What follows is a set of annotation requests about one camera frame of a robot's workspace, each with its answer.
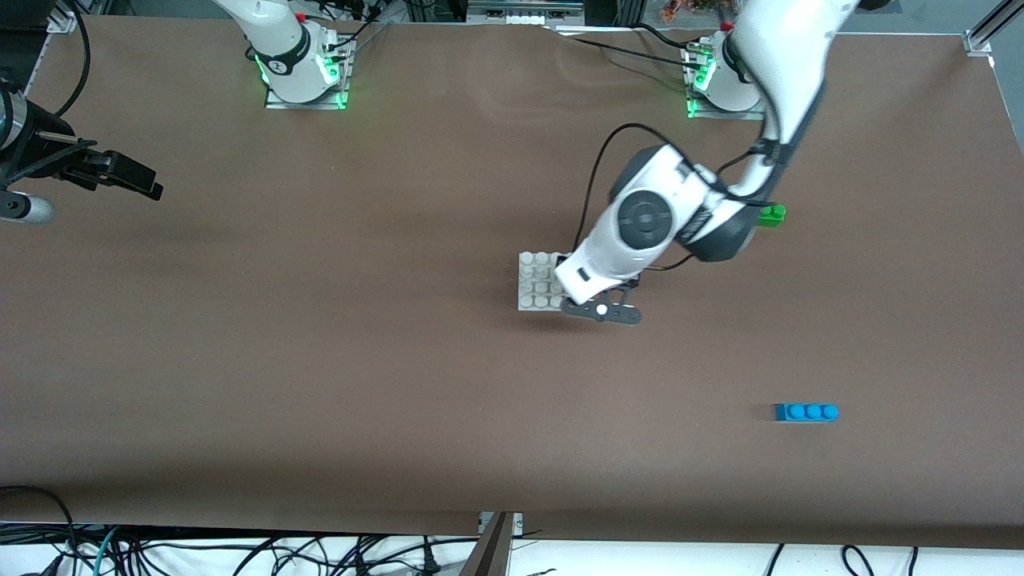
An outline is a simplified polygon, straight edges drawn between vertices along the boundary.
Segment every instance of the white floor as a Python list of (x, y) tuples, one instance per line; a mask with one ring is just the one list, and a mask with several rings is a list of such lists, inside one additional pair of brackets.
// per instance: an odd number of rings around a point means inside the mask
[[(244, 543), (255, 545), (259, 539), (190, 540), (182, 543)], [(307, 539), (297, 538), (286, 543), (300, 546)], [(354, 538), (325, 540), (329, 557), (339, 559), (354, 543)], [(420, 537), (389, 538), (372, 554), (381, 558), (391, 551), (422, 542)], [(763, 576), (775, 544), (696, 544), (637, 543), (520, 540), (514, 543), (509, 576), (536, 576), (555, 569), (552, 576)], [(441, 567), (457, 565), (469, 557), (472, 543), (434, 546), (434, 557)], [(907, 573), (910, 548), (863, 546), (861, 550), (871, 563), (876, 576), (902, 576)], [(311, 556), (322, 558), (315, 546), (307, 548)], [(158, 566), (171, 576), (228, 576), (246, 557), (245, 550), (179, 550), (159, 548), (147, 552)], [(867, 571), (859, 565), (856, 554), (851, 564), (861, 576)], [(0, 576), (23, 576), (42, 571), (55, 558), (46, 544), (0, 546)], [(402, 557), (414, 566), (421, 566), (422, 552)], [(273, 554), (264, 552), (246, 566), (240, 576), (263, 576), (270, 573)], [(80, 564), (79, 574), (88, 576)], [(104, 570), (109, 567), (104, 563)], [(374, 574), (408, 575), (412, 570), (389, 565)], [(71, 573), (70, 563), (62, 566), (60, 576)], [(282, 576), (314, 576), (316, 566), (299, 561), (281, 572)], [(837, 545), (786, 545), (775, 566), (775, 576), (844, 576), (847, 572), (840, 560)], [(914, 570), (916, 576), (1019, 576), (1024, 574), (1024, 550), (975, 550), (953, 548), (922, 548)], [(346, 576), (353, 576), (349, 571)]]

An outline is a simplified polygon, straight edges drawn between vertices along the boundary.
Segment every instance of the brown table surface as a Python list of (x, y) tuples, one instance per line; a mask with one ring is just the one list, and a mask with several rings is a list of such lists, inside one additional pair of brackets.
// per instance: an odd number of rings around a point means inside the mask
[[(0, 225), (4, 484), (106, 523), (1024, 545), (1024, 162), (957, 37), (840, 37), (786, 222), (645, 275), (623, 328), (517, 312), (516, 257), (569, 247), (622, 123), (712, 167), (753, 141), (687, 120), (673, 67), (394, 26), (348, 110), (265, 111), (233, 23), (89, 23), (66, 118), (166, 193), (29, 181), (58, 218)], [(56, 38), (32, 98), (80, 58)], [(599, 195), (651, 143), (614, 143)]]

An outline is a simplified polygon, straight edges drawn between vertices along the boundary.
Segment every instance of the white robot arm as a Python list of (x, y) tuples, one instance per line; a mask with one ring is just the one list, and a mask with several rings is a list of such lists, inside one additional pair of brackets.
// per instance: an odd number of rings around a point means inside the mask
[(308, 102), (340, 81), (331, 61), (338, 36), (312, 22), (299, 22), (287, 0), (213, 0), (256, 51), (267, 85), (281, 99)]
[(701, 261), (727, 260), (746, 246), (760, 207), (820, 101), (833, 38), (856, 5), (855, 0), (744, 3), (723, 56), (765, 101), (761, 135), (745, 171), (728, 186), (674, 146), (638, 153), (591, 234), (555, 269), (571, 298), (563, 310), (636, 279), (673, 241)]

